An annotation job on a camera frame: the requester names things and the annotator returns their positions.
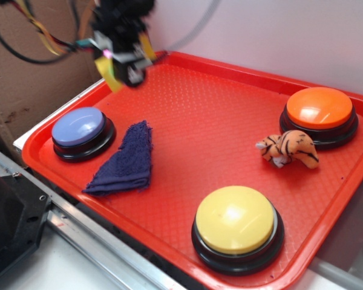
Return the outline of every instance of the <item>tiger toy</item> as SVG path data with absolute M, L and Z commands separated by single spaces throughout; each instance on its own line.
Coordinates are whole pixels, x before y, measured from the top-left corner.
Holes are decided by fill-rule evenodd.
M 290 130 L 280 135 L 270 135 L 255 145 L 262 157 L 278 168 L 293 160 L 300 160 L 308 168 L 319 166 L 313 140 L 303 131 Z

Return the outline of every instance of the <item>plastic tray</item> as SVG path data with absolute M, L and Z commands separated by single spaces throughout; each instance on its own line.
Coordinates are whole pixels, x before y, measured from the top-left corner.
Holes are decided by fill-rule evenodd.
M 174 53 L 148 70 L 146 83 L 113 94 L 102 83 L 38 129 L 22 151 L 24 161 L 78 201 L 172 262 L 210 289 L 283 289 L 304 272 L 363 179 L 363 96 L 355 138 L 319 151 L 320 166 L 297 161 L 275 169 L 255 143 L 279 134 L 287 99 L 314 86 L 285 77 Z M 114 122 L 117 138 L 100 156 L 77 164 L 53 152 L 51 129 L 70 110 L 94 106 Z M 117 151 L 130 125 L 153 128 L 148 189 L 95 198 L 81 193 Z M 278 259 L 252 275 L 231 277 L 201 263 L 191 242 L 199 203 L 210 192 L 245 185 L 266 195 L 281 214 L 286 236 Z

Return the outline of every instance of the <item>washcloth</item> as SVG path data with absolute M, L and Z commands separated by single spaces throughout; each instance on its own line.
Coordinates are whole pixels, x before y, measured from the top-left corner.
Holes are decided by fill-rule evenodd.
M 105 162 L 83 192 L 105 196 L 132 189 L 145 189 L 151 178 L 152 128 L 144 120 L 132 125 L 122 145 Z

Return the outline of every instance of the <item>brown cardboard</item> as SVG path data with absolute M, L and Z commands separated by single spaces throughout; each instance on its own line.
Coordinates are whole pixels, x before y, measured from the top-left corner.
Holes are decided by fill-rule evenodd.
M 86 1 L 76 1 L 79 11 Z M 31 1 L 37 19 L 59 39 L 73 41 L 74 19 L 66 0 Z M 12 5 L 0 6 L 0 33 L 20 53 L 50 59 L 36 29 Z M 45 117 L 100 79 L 91 53 L 74 53 L 51 65 L 34 65 L 12 56 L 0 44 L 0 144 L 17 162 L 12 143 Z

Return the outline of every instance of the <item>tray rim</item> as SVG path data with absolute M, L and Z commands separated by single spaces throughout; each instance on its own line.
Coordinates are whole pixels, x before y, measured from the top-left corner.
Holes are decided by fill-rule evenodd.
M 191 56 L 183 53 L 172 53 L 165 60 L 159 62 L 159 64 L 168 64 L 175 65 L 186 69 L 191 69 L 194 71 L 200 71 L 205 74 L 218 76 L 223 79 L 231 79 L 236 82 L 245 83 L 247 85 L 257 86 L 260 88 L 268 89 L 270 91 L 277 92 L 279 94 L 291 95 L 294 92 L 309 88 L 313 86 L 322 86 L 314 83 L 304 82 L 301 80 L 295 80 L 288 77 L 278 76 L 275 74 L 271 74 L 268 72 L 261 72 L 254 69 L 243 68 L 236 65 L 231 65 L 223 62 L 219 62 L 216 60 L 209 60 L 202 57 Z M 359 95 L 356 93 L 348 92 L 339 89 L 340 91 L 346 93 L 352 100 L 354 106 L 356 107 L 358 112 L 363 113 L 363 95 Z M 81 99 L 79 99 L 75 106 L 78 107 L 81 103 L 86 103 L 87 96 L 90 94 L 94 94 L 96 92 L 107 93 L 110 94 L 111 91 L 107 87 L 105 82 L 100 83 L 90 92 L 87 92 Z M 53 173 L 51 175 L 50 171 L 36 162 L 33 158 L 36 152 L 33 148 L 38 147 L 41 144 L 44 144 L 48 138 L 42 138 L 44 141 L 41 142 L 38 139 L 44 130 L 51 128 L 52 125 L 57 121 L 57 119 L 64 113 L 70 111 L 72 109 L 71 106 L 62 110 L 59 114 L 55 115 L 53 118 L 48 120 L 45 124 L 43 124 L 40 128 L 38 128 L 35 132 L 31 134 L 28 140 L 25 142 L 22 157 L 24 162 L 30 166 L 35 171 L 39 172 L 43 176 L 49 176 L 50 178 L 54 176 L 59 181 L 63 181 L 65 184 L 62 187 L 65 191 L 70 192 L 72 190 L 77 190 L 78 188 L 67 182 L 65 179 L 61 178 L 59 175 Z M 312 261 L 314 255 L 316 254 L 318 248 L 323 243 L 324 239 L 329 234 L 330 230 L 333 228 L 337 219 L 340 217 L 340 214 L 345 209 L 345 206 L 348 204 L 349 200 L 355 193 L 355 190 L 359 187 L 361 181 L 363 180 L 363 154 L 358 158 L 358 163 L 360 166 L 355 170 L 351 171 L 350 174 L 346 177 L 344 181 L 344 186 L 341 186 L 341 189 L 337 191 L 339 193 L 338 197 L 333 199 L 329 208 L 321 215 L 319 221 L 314 225 L 312 231 L 308 235 L 308 239 L 306 239 L 303 244 L 300 246 L 297 253 L 294 255 L 292 260 L 287 265 L 287 268 L 283 271 L 283 273 L 279 277 L 275 277 L 269 283 L 264 285 L 260 285 L 257 287 L 239 287 L 235 285 L 230 285 L 227 282 L 221 281 L 223 283 L 222 286 L 226 286 L 226 289 L 261 289 L 265 287 L 270 287 L 272 289 L 284 289 L 292 285 L 296 280 L 298 280 L 303 272 L 308 267 L 309 263 Z M 108 218 L 109 215 L 113 216 L 114 219 L 118 218 L 121 224 L 118 224 L 122 230 L 129 228 L 128 234 L 132 237 L 151 235 L 155 239 L 151 241 L 150 245 L 145 244 L 145 246 L 154 250 L 154 248 L 162 247 L 164 250 L 161 254 L 154 250 L 155 253 L 163 256 L 166 260 L 172 263 L 172 258 L 178 258 L 178 251 L 169 245 L 165 245 L 161 240 L 158 239 L 157 236 L 154 236 L 149 231 L 146 231 L 143 228 L 139 228 L 136 224 L 132 224 L 127 221 L 121 214 L 116 212 L 108 212 L 105 211 L 105 208 L 101 208 L 92 197 L 84 196 L 80 201 L 84 202 L 87 206 L 93 208 L 93 210 L 101 210 L 104 211 L 103 216 Z M 211 275 L 207 274 L 205 271 L 200 269 L 195 263 L 192 263 L 187 258 L 184 258 L 186 261 L 183 261 L 182 265 L 178 265 L 177 267 L 182 271 L 188 273 L 191 269 L 193 269 L 195 273 L 195 279 L 200 283 L 206 285 L 207 287 L 213 287 L 218 285 L 218 280 L 211 277 Z

